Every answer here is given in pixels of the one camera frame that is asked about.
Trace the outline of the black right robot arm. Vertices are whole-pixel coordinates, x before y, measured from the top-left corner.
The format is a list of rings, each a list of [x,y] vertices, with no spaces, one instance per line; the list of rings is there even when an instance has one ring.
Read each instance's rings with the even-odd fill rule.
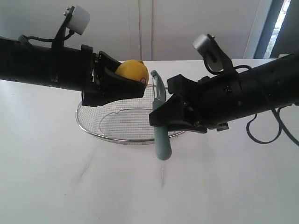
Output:
[[[149,115],[153,127],[206,133],[229,122],[299,101],[299,55],[293,53],[241,73],[167,81],[171,97]]]

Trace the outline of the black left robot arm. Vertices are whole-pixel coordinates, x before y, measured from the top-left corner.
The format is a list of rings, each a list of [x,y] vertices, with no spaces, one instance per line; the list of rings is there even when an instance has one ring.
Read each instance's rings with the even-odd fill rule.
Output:
[[[104,51],[94,53],[87,45],[54,51],[0,39],[2,80],[79,91],[84,106],[98,107],[143,97],[145,84],[115,73],[120,64]]]

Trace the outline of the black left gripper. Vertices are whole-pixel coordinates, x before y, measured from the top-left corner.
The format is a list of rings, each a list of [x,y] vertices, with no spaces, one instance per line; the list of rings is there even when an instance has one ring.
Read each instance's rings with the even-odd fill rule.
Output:
[[[89,107],[103,106],[115,101],[142,98],[145,84],[116,75],[121,62],[115,60],[104,51],[99,52],[97,83],[94,81],[93,69],[96,54],[88,45],[81,45],[83,57],[83,89],[82,105]]]

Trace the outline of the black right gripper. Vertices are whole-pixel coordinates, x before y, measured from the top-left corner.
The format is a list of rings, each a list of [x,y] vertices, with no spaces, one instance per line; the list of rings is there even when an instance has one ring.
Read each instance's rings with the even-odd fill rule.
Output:
[[[173,95],[157,115],[165,121],[168,131],[222,131],[228,129],[228,122],[242,116],[242,82],[238,74],[206,76],[198,81],[179,74],[167,79],[167,85]]]

